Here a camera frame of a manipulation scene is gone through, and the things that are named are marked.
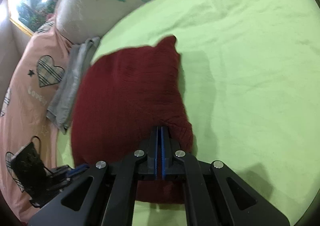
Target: black star print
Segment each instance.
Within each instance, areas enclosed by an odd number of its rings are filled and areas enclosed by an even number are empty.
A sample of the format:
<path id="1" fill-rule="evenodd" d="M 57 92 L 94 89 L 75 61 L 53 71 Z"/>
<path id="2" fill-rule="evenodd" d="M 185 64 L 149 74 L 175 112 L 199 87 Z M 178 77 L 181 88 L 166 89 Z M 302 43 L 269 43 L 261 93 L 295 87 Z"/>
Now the black star print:
<path id="1" fill-rule="evenodd" d="M 33 72 L 33 70 L 29 70 L 28 75 L 29 75 L 30 77 L 32 77 L 34 74 L 35 74 L 35 73 Z"/>

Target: plaid heart patch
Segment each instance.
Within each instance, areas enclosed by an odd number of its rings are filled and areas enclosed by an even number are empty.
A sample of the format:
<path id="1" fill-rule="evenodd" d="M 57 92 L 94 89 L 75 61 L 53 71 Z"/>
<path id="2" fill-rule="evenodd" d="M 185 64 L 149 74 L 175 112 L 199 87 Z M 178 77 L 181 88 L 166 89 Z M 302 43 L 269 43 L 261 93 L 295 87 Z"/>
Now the plaid heart patch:
<path id="1" fill-rule="evenodd" d="M 3 104 L 2 104 L 0 117 L 3 117 L 4 114 L 7 112 L 7 108 L 8 108 L 9 103 L 10 103 L 10 95 L 11 95 L 11 90 L 10 90 L 10 88 L 8 88 L 7 93 L 5 94 L 5 97 L 4 97 Z"/>
<path id="2" fill-rule="evenodd" d="M 37 62 L 37 74 L 39 87 L 58 84 L 64 75 L 64 69 L 54 65 L 54 60 L 50 55 L 42 56 Z"/>
<path id="3" fill-rule="evenodd" d="M 54 21 L 45 22 L 39 29 L 36 31 L 37 33 L 46 33 L 50 30 L 51 27 L 53 27 Z"/>

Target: metal screw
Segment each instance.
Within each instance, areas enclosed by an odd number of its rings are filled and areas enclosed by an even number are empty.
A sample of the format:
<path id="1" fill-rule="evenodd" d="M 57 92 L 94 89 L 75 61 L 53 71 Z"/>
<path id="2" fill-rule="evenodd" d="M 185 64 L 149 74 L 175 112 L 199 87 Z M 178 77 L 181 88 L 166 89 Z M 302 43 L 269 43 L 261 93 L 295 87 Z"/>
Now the metal screw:
<path id="1" fill-rule="evenodd" d="M 144 155 L 144 151 L 143 151 L 143 150 L 136 150 L 136 151 L 134 152 L 134 155 L 135 155 L 136 157 L 142 157 L 142 156 Z"/>
<path id="2" fill-rule="evenodd" d="M 105 168 L 107 165 L 107 163 L 105 161 L 98 161 L 96 163 L 96 168 L 101 169 L 101 168 Z"/>
<path id="3" fill-rule="evenodd" d="M 178 150 L 175 152 L 176 157 L 184 157 L 186 153 L 183 150 Z"/>
<path id="4" fill-rule="evenodd" d="M 215 168 L 218 168 L 218 169 L 223 168 L 223 162 L 221 162 L 221 161 L 219 161 L 219 160 L 214 161 L 214 162 L 213 162 L 213 166 L 214 166 Z"/>

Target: wall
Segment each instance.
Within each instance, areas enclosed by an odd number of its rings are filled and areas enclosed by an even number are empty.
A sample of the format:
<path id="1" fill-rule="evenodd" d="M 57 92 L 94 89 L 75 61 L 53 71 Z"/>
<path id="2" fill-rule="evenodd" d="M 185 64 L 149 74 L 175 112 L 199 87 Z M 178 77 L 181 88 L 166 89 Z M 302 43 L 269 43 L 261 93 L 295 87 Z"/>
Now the wall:
<path id="1" fill-rule="evenodd" d="M 22 56 L 31 37 L 21 31 L 14 23 L 11 23 L 13 38 L 16 42 L 18 53 Z"/>
<path id="2" fill-rule="evenodd" d="M 21 57 L 12 35 L 7 8 L 7 0 L 3 0 L 0 4 L 0 106 Z"/>

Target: heart pattern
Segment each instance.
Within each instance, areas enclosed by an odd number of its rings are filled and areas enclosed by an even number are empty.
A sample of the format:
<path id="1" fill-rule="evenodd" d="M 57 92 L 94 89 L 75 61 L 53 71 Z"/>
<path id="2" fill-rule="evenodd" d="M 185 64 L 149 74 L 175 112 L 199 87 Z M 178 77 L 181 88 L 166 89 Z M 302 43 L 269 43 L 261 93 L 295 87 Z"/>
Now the heart pattern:
<path id="1" fill-rule="evenodd" d="M 64 69 L 54 65 L 54 60 L 50 55 L 42 56 L 37 62 L 37 74 L 39 87 L 58 84 L 64 76 Z"/>
<path id="2" fill-rule="evenodd" d="M 10 88 L 7 89 L 7 92 L 5 94 L 5 97 L 4 97 L 4 101 L 3 101 L 3 104 L 2 104 L 2 109 L 1 109 L 1 112 L 0 112 L 0 117 L 3 117 L 4 114 L 7 112 L 7 108 L 9 106 L 9 103 L 10 103 L 10 96 L 11 96 L 11 90 Z"/>
<path id="3" fill-rule="evenodd" d="M 21 192 L 24 191 L 24 187 L 22 185 L 22 183 L 18 180 L 18 178 L 16 177 L 15 173 L 13 172 L 10 162 L 12 160 L 12 158 L 14 157 L 14 154 L 11 152 L 7 152 L 5 154 L 5 165 L 7 167 L 7 170 L 9 172 L 9 174 L 11 175 L 12 179 L 16 182 L 16 184 L 18 185 L 19 189 Z"/>

